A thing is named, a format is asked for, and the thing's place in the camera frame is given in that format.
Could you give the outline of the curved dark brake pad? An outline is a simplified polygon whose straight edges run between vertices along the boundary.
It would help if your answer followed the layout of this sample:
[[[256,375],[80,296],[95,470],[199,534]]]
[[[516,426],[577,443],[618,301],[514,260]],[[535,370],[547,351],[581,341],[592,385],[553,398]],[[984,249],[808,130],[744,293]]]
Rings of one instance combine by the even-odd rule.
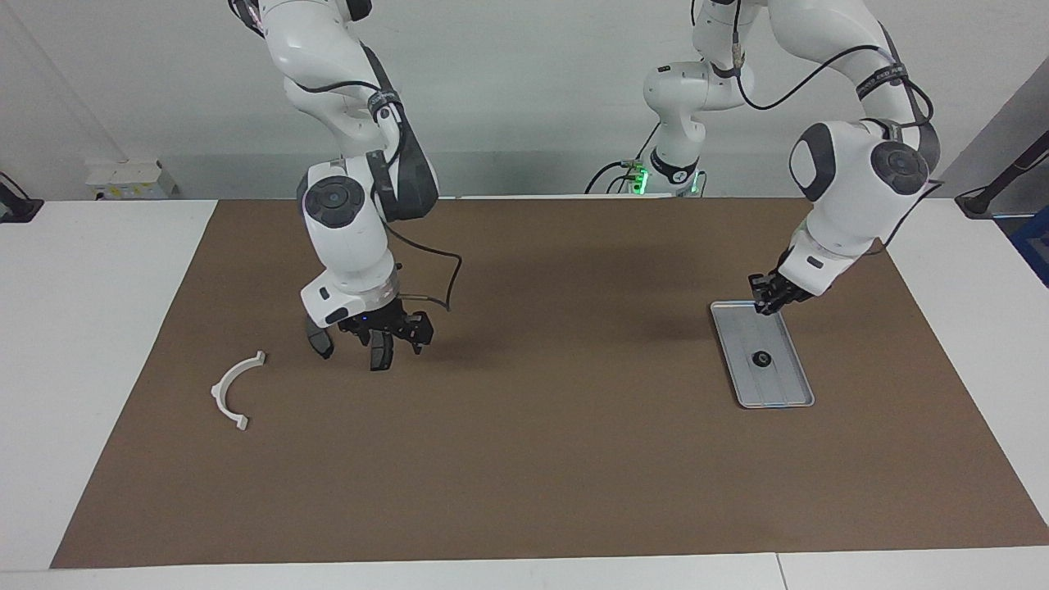
[[[305,335],[312,350],[317,352],[323,359],[329,359],[334,354],[334,343],[329,331],[325,326],[319,326],[312,321],[311,317],[305,317]]]

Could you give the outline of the blue crate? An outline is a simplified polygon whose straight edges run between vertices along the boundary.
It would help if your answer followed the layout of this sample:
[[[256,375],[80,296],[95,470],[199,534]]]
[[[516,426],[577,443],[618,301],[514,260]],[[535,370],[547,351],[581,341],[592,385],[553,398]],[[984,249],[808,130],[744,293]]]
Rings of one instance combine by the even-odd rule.
[[[1049,206],[1009,234],[1009,243],[1033,273],[1049,288]]]

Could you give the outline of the silver metal tray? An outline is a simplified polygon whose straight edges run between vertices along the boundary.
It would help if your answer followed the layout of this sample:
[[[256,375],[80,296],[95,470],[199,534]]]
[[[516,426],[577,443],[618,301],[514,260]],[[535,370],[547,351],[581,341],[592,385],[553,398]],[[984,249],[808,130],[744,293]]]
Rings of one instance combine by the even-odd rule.
[[[761,315],[751,300],[716,300],[709,310],[740,407],[813,406],[814,393],[780,313]],[[751,356],[759,350],[770,352],[771,366],[753,365]]]

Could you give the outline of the white curved plastic bracket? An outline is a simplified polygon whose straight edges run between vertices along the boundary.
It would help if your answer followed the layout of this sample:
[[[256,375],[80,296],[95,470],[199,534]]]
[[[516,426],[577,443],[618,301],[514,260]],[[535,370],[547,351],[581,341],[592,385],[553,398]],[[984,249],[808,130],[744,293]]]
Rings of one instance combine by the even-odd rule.
[[[247,431],[247,427],[250,424],[250,418],[240,412],[231,410],[228,404],[229,389],[233,385],[234,381],[241,376],[241,374],[247,373],[248,370],[262,367],[266,364],[267,354],[265,351],[259,350],[256,354],[250,358],[237,362],[236,365],[228,368],[221,376],[220,381],[213,384],[210,389],[212,399],[214,400],[217,410],[220,410],[224,418],[233,423],[233,425],[239,431]]]

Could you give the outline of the white box with yellow labels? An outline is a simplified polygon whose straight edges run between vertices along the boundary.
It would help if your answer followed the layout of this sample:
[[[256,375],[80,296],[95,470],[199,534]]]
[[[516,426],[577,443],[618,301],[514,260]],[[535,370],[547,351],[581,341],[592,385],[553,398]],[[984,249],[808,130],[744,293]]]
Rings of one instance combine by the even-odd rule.
[[[160,161],[127,161],[112,166],[94,166],[85,180],[90,198],[172,199],[179,185]]]

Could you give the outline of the black table clamp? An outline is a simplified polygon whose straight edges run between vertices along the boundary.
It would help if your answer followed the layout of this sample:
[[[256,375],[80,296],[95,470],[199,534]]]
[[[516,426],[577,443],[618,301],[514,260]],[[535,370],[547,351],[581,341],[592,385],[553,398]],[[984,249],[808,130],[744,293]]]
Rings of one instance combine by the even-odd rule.
[[[0,225],[30,223],[44,204],[45,201],[30,197],[10,175],[0,171],[0,205],[5,208],[0,212]]]

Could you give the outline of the brown table mat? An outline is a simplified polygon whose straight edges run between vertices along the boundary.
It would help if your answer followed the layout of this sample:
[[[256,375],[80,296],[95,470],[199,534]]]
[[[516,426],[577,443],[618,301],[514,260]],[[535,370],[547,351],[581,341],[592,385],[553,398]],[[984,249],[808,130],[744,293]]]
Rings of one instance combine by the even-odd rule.
[[[1049,545],[886,256],[784,310],[813,406],[738,407],[709,305],[807,212],[440,202],[398,230],[465,258],[453,311],[370,372],[307,343],[295,202],[222,202],[52,567]]]

